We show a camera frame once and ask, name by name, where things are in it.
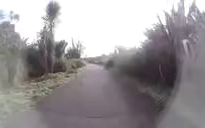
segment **paved road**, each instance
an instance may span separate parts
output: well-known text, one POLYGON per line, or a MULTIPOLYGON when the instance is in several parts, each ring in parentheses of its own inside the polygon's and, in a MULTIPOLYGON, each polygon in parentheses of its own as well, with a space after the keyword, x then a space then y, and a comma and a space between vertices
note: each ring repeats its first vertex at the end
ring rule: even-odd
POLYGON ((153 128, 150 100, 130 82, 96 65, 43 99, 36 111, 11 118, 8 128, 153 128))

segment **overcast sky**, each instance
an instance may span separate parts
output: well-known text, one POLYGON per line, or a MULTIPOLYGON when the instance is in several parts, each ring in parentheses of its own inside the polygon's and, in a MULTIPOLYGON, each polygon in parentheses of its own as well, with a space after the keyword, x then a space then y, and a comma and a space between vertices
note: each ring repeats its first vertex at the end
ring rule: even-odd
MULTIPOLYGON (((55 39, 83 42, 85 55, 113 51, 117 45, 134 47, 145 37, 143 32, 157 21, 157 13, 168 10, 178 0, 57 0, 61 5, 55 39)), ((0 9, 20 15, 16 30, 29 41, 42 27, 41 17, 49 0, 0 0, 0 9)), ((205 0, 197 0, 205 9, 205 0)))

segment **shrub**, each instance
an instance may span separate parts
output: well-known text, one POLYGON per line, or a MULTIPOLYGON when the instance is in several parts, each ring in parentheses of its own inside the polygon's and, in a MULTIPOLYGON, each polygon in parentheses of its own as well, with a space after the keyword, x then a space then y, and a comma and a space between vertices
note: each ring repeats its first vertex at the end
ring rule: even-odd
POLYGON ((54 64, 54 73, 56 72, 65 72, 66 71, 66 64, 64 60, 57 59, 54 64))
POLYGON ((114 60, 109 59, 109 60, 107 61, 107 63, 105 64, 105 68, 106 68, 106 69, 109 69, 109 68, 112 68, 112 67, 114 67, 114 60))
POLYGON ((24 51, 29 77, 39 77, 45 73, 40 51, 34 46, 28 46, 24 51))
POLYGON ((78 43, 72 42, 72 47, 69 47, 66 53, 68 59, 80 58, 83 52, 83 45, 80 41, 78 43))

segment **grass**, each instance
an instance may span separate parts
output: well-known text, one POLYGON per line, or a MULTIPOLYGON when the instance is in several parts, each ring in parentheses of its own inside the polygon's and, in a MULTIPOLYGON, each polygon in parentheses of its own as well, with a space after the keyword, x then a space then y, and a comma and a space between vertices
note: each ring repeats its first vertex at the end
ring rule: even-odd
POLYGON ((73 73, 51 73, 24 81, 6 90, 0 89, 0 124, 10 115, 35 109, 36 103, 41 98, 49 95, 56 87, 69 82, 80 71, 81 69, 75 69, 73 73))

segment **roadside vegetation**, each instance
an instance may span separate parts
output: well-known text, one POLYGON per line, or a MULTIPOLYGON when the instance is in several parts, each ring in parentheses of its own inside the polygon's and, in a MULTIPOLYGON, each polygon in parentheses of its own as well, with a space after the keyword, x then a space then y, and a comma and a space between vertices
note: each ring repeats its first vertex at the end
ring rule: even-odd
POLYGON ((136 79, 139 91, 155 99, 158 111, 177 88, 175 83, 183 56, 195 57, 198 41, 205 41, 200 36, 205 29, 205 12, 193 2, 186 13, 184 0, 174 7, 157 16, 157 22, 145 30, 147 39, 138 48, 117 47, 113 54, 106 56, 106 62, 101 57, 87 60, 136 79))
POLYGON ((51 1, 35 42, 15 32, 19 15, 0 10, 0 124, 3 118, 34 109, 51 91, 75 77, 85 63, 80 41, 55 41, 60 6, 51 1))

